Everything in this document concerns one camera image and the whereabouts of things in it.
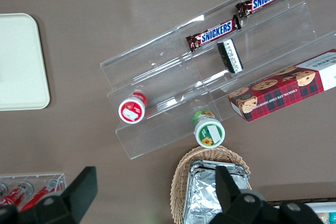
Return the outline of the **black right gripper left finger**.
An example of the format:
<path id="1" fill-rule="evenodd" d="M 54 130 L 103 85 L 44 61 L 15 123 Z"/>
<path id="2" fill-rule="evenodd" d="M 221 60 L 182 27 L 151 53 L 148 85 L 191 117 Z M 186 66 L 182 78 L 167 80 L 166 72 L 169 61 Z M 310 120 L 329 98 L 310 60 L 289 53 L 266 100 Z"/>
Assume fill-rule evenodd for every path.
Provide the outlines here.
<path id="1" fill-rule="evenodd" d="M 63 192 L 49 193 L 21 211 L 17 223 L 80 223 L 97 193 L 96 167 L 87 166 Z"/>

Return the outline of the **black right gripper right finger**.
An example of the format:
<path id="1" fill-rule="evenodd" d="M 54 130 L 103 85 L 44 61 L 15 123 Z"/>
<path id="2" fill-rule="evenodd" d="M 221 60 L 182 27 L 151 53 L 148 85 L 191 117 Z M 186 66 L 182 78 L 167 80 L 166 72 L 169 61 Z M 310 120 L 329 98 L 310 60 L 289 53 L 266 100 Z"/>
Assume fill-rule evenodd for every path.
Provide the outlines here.
<path id="1" fill-rule="evenodd" d="M 224 166 L 216 167 L 216 195 L 222 212 L 210 223 L 278 223 L 278 209 L 249 189 L 240 190 Z"/>

